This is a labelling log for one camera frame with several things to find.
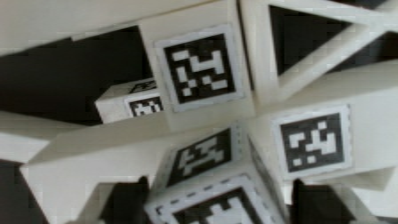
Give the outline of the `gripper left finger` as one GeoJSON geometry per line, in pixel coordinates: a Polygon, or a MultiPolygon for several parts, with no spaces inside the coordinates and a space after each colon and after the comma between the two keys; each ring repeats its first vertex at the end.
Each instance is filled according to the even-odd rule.
{"type": "Polygon", "coordinates": [[[98,224],[150,224],[144,203],[150,194],[148,178],[118,183],[112,189],[98,224]]]}

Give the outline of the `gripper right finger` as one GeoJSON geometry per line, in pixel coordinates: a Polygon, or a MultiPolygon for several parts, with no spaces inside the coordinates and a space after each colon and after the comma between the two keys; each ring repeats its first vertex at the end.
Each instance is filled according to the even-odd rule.
{"type": "Polygon", "coordinates": [[[381,224],[363,204],[349,203],[331,185],[308,185],[293,181],[292,224],[381,224]]]}

